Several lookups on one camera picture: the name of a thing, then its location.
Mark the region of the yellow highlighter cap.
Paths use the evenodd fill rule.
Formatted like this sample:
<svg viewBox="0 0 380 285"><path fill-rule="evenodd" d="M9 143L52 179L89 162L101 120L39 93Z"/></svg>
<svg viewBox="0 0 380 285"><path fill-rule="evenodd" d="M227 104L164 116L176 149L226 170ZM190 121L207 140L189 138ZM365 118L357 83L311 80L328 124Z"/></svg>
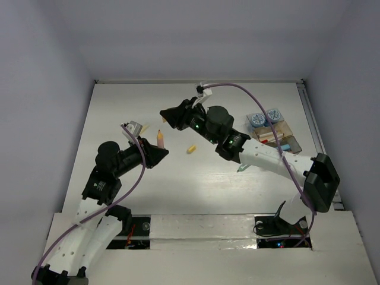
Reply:
<svg viewBox="0 0 380 285"><path fill-rule="evenodd" d="M190 147L187 149L186 153L187 153L187 154L192 154L196 149L197 149L197 146L196 146L196 145L192 145L192 146L190 146Z"/></svg>

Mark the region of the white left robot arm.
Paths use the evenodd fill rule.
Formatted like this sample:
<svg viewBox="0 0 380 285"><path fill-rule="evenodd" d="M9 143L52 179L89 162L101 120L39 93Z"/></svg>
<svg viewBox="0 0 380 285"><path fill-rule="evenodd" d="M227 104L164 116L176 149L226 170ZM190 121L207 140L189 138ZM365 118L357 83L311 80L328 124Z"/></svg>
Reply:
<svg viewBox="0 0 380 285"><path fill-rule="evenodd" d="M116 198L121 176L137 166L159 164L169 151L134 137L121 150L114 141L102 143L71 227L49 247L31 274L33 284L88 284L87 270L118 234L131 229L131 210Z"/></svg>

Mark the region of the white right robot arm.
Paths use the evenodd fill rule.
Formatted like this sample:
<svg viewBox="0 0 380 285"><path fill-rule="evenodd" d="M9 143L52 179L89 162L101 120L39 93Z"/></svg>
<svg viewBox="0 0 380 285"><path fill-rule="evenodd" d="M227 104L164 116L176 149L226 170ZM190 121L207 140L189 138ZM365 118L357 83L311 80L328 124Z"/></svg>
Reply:
<svg viewBox="0 0 380 285"><path fill-rule="evenodd" d="M308 214L327 213L340 184L330 157L318 153L301 156L265 145L233 128L234 118L222 106L204 108L192 100L160 111L173 129L191 128L210 143L216 153L227 161L255 166L297 182L301 191L282 203L273 218L274 228L286 233Z"/></svg>

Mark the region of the blue highlighter pen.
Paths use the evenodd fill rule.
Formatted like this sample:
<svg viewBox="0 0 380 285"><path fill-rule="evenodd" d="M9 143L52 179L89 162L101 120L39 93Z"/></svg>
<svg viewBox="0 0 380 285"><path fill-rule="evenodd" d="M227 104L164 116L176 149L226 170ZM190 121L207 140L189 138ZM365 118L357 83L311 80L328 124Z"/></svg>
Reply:
<svg viewBox="0 0 380 285"><path fill-rule="evenodd" d="M283 151L289 151L289 150L290 150L290 145L289 145L289 144L281 145L281 149L282 149Z"/></svg>

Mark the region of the pink orange highlighter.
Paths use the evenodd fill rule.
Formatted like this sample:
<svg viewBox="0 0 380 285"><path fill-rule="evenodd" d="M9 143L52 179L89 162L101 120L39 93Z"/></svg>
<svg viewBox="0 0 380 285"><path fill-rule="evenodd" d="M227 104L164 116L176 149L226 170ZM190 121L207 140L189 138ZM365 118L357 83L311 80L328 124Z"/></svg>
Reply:
<svg viewBox="0 0 380 285"><path fill-rule="evenodd" d="M158 148L164 149L164 136L161 130L158 130L156 140Z"/></svg>

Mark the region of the yellow highlighter pen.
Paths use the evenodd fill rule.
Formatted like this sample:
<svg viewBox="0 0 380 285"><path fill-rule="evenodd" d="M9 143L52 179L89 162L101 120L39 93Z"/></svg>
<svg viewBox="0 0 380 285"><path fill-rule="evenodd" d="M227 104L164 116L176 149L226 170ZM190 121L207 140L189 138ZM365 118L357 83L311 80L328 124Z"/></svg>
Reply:
<svg viewBox="0 0 380 285"><path fill-rule="evenodd" d="M149 126L149 124L144 124L141 128L140 135L142 135L149 128Z"/></svg>

